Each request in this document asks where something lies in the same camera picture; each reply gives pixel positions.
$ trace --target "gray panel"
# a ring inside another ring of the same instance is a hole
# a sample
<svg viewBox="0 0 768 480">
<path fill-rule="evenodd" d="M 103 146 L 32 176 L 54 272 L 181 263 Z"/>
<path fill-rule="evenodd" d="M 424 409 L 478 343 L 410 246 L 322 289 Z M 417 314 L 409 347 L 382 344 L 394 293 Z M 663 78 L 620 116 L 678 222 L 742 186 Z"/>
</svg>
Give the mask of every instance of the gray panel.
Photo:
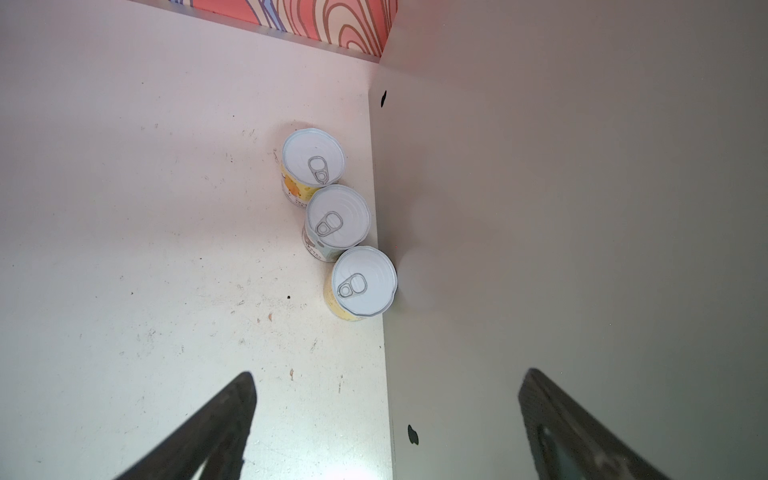
<svg viewBox="0 0 768 480">
<path fill-rule="evenodd" d="M 534 478 L 531 366 L 673 478 L 768 478 L 765 5 L 402 2 L 370 93 L 398 480 Z"/>
</svg>

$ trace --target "yellow can label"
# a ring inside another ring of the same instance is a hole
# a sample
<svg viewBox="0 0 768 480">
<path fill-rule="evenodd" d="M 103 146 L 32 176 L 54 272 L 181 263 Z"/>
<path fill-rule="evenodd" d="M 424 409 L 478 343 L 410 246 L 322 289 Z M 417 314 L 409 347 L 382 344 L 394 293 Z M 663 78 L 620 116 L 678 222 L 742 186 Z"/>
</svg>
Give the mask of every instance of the yellow can label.
<svg viewBox="0 0 768 480">
<path fill-rule="evenodd" d="M 309 185 L 302 184 L 293 175 L 289 174 L 282 165 L 280 170 L 283 175 L 283 192 L 288 197 L 288 200 L 299 207 L 306 208 L 312 196 L 321 187 L 310 187 Z"/>
<path fill-rule="evenodd" d="M 344 310 L 341 305 L 339 305 L 339 301 L 336 299 L 336 295 L 333 294 L 333 271 L 331 271 L 331 273 L 329 273 L 328 277 L 326 278 L 326 284 L 323 287 L 323 297 L 326 299 L 326 305 L 328 308 L 330 308 L 333 314 L 338 316 L 340 319 L 349 321 L 362 320 L 362 318 L 354 316 L 353 314 Z"/>
</svg>

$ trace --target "wavy line pattern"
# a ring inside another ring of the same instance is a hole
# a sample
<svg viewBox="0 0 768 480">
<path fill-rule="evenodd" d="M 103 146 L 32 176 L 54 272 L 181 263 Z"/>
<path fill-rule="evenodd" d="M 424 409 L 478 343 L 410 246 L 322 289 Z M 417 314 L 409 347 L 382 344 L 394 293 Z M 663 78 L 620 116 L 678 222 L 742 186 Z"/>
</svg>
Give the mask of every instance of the wavy line pattern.
<svg viewBox="0 0 768 480">
<path fill-rule="evenodd" d="M 170 0 L 380 57 L 398 0 Z"/>
</svg>

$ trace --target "can label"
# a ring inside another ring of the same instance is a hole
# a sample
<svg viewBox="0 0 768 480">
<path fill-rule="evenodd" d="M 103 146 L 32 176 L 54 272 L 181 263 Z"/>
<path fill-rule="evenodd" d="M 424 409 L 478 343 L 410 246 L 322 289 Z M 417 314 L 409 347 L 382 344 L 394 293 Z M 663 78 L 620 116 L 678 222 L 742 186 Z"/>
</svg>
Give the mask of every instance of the can label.
<svg viewBox="0 0 768 480">
<path fill-rule="evenodd" d="M 341 254 L 344 253 L 344 250 L 346 250 L 325 245 L 315 232 L 306 229 L 306 225 L 301 229 L 301 237 L 304 240 L 304 246 L 307 251 L 313 257 L 323 262 L 333 263 L 337 261 Z"/>
<path fill-rule="evenodd" d="M 354 316 L 350 312 L 347 312 L 336 299 L 336 295 L 333 294 L 333 271 L 331 271 L 326 278 L 326 283 L 323 287 L 323 298 L 331 312 L 340 319 L 348 320 L 350 322 L 362 320 L 361 317 Z"/>
<path fill-rule="evenodd" d="M 322 187 L 310 187 L 309 185 L 302 184 L 293 175 L 289 174 L 283 166 L 280 167 L 280 170 L 280 173 L 283 175 L 283 193 L 292 204 L 306 208 L 315 192 Z"/>
</svg>

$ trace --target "pull ring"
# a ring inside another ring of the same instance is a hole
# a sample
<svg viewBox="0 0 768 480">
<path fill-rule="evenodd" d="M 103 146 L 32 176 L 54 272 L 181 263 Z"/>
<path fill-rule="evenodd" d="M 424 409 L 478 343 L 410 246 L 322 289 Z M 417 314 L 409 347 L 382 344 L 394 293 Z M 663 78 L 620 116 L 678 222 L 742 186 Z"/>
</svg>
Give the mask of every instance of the pull ring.
<svg viewBox="0 0 768 480">
<path fill-rule="evenodd" d="M 334 211 L 330 211 L 320 219 L 320 222 L 315 226 L 315 231 L 321 237 L 326 237 L 331 233 L 338 231 L 343 224 L 344 220 L 341 218 L 341 215 Z"/>
<path fill-rule="evenodd" d="M 368 290 L 368 282 L 361 273 L 353 273 L 352 276 L 344 280 L 339 285 L 339 296 L 342 298 L 352 298 L 353 296 L 363 295 Z"/>
<path fill-rule="evenodd" d="M 325 158 L 315 156 L 310 158 L 306 164 L 310 167 L 310 171 L 318 183 L 323 185 L 328 183 L 330 175 L 328 175 L 328 162 L 326 162 Z"/>
</svg>

